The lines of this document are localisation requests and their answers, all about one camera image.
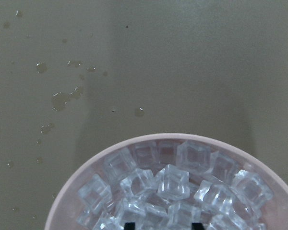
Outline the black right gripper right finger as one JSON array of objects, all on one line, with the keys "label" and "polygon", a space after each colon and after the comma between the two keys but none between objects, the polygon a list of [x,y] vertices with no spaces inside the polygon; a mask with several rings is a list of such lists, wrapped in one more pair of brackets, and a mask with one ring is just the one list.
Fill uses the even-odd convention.
[{"label": "black right gripper right finger", "polygon": [[191,230],[204,230],[204,226],[202,223],[199,222],[193,222],[191,224]]}]

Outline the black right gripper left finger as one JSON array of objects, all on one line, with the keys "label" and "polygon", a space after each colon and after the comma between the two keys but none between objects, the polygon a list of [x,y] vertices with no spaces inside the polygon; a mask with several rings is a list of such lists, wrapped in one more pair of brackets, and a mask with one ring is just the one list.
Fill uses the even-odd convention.
[{"label": "black right gripper left finger", "polygon": [[124,224],[124,230],[135,230],[135,222],[126,222]]}]

